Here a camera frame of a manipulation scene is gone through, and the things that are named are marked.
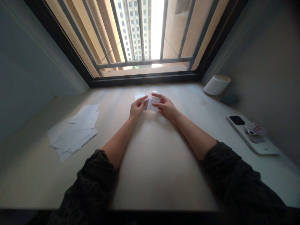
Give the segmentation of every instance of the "high-rise building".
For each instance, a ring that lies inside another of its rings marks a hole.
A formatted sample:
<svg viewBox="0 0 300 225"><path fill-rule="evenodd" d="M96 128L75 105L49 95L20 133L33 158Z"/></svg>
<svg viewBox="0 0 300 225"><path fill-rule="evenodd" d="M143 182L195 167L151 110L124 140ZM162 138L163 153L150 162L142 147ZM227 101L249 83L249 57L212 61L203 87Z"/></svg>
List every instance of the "high-rise building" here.
<svg viewBox="0 0 300 225"><path fill-rule="evenodd" d="M142 59L138 0L114 0L122 33L126 57L130 60ZM141 1L142 29L145 59L151 58L151 0Z"/></svg>

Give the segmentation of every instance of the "window frame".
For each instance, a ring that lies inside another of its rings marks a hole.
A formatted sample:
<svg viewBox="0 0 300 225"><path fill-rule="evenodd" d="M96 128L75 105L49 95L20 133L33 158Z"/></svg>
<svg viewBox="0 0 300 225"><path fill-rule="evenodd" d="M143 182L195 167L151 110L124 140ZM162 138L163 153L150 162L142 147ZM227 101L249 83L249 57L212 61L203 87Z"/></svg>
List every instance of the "window frame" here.
<svg viewBox="0 0 300 225"><path fill-rule="evenodd" d="M239 18L248 0L229 0L195 71L94 78L82 62L45 0L23 0L91 88L200 81Z"/></svg>

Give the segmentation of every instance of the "left hand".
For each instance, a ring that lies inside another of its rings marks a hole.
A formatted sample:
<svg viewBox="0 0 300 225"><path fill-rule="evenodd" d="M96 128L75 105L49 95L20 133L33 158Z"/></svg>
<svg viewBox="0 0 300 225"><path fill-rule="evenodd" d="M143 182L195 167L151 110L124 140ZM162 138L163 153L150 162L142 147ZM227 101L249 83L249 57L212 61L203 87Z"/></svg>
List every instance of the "left hand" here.
<svg viewBox="0 0 300 225"><path fill-rule="evenodd" d="M133 120L134 122L137 122L140 119L143 108L148 102L143 100L145 100L147 97L148 95L140 97L138 100L131 104L129 119Z"/></svg>

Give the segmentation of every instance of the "toilet paper roll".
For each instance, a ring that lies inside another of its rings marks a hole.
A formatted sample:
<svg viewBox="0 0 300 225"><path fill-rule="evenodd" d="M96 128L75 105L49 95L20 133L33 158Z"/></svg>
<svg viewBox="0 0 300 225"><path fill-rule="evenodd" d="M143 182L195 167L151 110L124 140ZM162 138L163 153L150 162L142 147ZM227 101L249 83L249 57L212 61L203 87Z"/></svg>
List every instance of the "toilet paper roll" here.
<svg viewBox="0 0 300 225"><path fill-rule="evenodd" d="M203 90L210 95L220 95L230 82L231 79L227 76L214 75Z"/></svg>

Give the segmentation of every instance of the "stack of paper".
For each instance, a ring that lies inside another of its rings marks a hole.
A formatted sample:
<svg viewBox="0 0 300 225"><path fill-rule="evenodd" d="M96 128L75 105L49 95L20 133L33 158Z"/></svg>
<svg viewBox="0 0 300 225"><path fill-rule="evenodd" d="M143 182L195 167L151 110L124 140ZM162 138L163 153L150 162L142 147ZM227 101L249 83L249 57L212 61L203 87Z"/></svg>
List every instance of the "stack of paper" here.
<svg viewBox="0 0 300 225"><path fill-rule="evenodd" d="M61 162L81 149L97 134L95 125L99 105L85 105L75 116L56 124L47 131L50 146L56 148Z"/></svg>

